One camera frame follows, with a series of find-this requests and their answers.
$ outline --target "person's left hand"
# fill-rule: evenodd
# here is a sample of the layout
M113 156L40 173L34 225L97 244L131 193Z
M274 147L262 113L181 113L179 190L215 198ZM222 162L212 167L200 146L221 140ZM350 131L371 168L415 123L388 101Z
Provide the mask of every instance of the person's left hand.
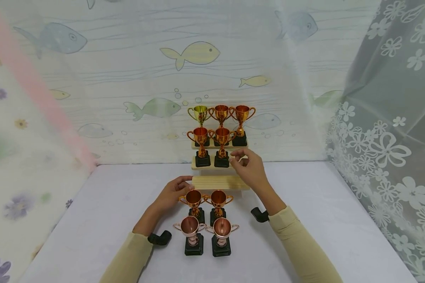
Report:
M179 197L185 196L188 191L194 188L186 181L192 181L192 176L179 176L168 182L152 206L161 214L174 207L178 203Z

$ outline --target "person's right hand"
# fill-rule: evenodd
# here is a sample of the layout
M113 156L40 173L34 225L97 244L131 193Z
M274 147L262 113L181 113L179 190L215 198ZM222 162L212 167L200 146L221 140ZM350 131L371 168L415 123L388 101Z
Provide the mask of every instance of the person's right hand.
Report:
M243 148L233 151L231 156L233 156L230 158L231 166L255 193L271 188L259 155L248 148Z

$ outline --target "black clip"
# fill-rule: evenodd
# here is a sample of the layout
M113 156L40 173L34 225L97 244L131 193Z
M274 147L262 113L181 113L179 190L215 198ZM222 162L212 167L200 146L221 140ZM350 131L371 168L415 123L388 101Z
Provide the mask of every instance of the black clip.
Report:
M260 223L264 223L266 221L269 221L269 214L268 214L267 211L261 212L259 208L254 208L250 211L250 213Z
M155 233L151 233L151 235L149 235L148 237L148 241L151 244L155 244L158 246L165 246L168 244L168 242L170 242L171 238L172 238L172 233L165 230L164 232L162 232L160 236L157 236Z

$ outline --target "wooden shelf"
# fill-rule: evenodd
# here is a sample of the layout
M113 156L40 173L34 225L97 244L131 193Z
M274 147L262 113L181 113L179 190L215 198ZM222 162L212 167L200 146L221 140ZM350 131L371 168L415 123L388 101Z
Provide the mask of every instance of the wooden shelf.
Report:
M231 176L193 176L195 190L249 190L237 175Z

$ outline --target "pink stripe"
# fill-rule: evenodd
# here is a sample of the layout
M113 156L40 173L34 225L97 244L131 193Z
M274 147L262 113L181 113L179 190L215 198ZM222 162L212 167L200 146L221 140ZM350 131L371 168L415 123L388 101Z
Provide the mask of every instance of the pink stripe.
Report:
M76 157L92 172L96 162L87 144L77 134L65 134L74 131L71 122L49 92L39 73L33 68L30 60L21 52L18 41L1 17L0 60L14 75L27 95L38 105L46 119L62 133L64 142L76 153Z

